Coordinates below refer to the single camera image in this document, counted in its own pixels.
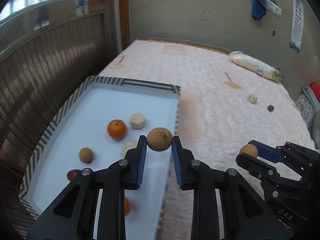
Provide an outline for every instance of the wall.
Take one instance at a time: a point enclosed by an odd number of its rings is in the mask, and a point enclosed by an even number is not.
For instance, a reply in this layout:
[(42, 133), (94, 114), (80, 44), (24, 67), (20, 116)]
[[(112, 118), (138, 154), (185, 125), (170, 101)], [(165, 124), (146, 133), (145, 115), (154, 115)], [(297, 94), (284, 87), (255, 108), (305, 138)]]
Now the wall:
[[(43, 8), (50, 24), (34, 30)], [(89, 11), (76, 17), (75, 1), (64, 0), (0, 26), (0, 212), (22, 236), (34, 219), (18, 194), (36, 144), (85, 78), (117, 55), (113, 2)]]
[(299, 53), (289, 48), (292, 0), (276, 0), (282, 17), (267, 11), (251, 17), (252, 0), (130, 0), (131, 40), (176, 40), (224, 51), (240, 50), (284, 72), (293, 100), (310, 82), (320, 82), (320, 23), (304, 0)]

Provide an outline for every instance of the white switch panel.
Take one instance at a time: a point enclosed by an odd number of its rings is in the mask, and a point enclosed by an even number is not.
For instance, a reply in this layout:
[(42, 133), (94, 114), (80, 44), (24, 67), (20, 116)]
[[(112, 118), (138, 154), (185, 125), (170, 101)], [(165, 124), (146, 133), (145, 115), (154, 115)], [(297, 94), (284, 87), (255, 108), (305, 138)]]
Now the white switch panel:
[(279, 18), (281, 18), (281, 8), (279, 8), (276, 4), (273, 2), (267, 0), (267, 9), (277, 15)]

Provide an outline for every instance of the blue towel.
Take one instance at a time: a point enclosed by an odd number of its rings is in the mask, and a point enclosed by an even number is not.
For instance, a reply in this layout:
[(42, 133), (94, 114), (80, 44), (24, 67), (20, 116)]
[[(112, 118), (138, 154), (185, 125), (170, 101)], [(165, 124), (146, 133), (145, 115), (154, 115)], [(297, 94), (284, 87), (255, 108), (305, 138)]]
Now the blue towel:
[(255, 20), (261, 19), (267, 12), (267, 0), (253, 0), (251, 15)]

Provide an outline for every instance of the brown paneled wall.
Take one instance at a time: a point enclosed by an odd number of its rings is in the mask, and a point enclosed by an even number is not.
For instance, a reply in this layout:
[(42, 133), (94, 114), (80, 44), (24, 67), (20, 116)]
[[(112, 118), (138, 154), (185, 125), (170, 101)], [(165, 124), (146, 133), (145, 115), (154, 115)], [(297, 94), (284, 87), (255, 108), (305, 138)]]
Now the brown paneled wall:
[(1, 209), (23, 236), (34, 220), (18, 193), (32, 152), (74, 90), (113, 59), (107, 52), (96, 14), (40, 34), (0, 62)]

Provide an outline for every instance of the plastic wrap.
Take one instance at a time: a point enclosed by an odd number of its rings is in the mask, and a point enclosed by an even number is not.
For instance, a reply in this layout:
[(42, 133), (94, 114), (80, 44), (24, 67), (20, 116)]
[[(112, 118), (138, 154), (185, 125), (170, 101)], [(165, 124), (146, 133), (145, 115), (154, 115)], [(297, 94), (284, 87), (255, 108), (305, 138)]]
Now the plastic wrap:
[(251, 70), (258, 75), (280, 82), (283, 74), (280, 69), (272, 67), (261, 60), (249, 55), (243, 54), (241, 51), (234, 51), (229, 54), (229, 59), (237, 65)]

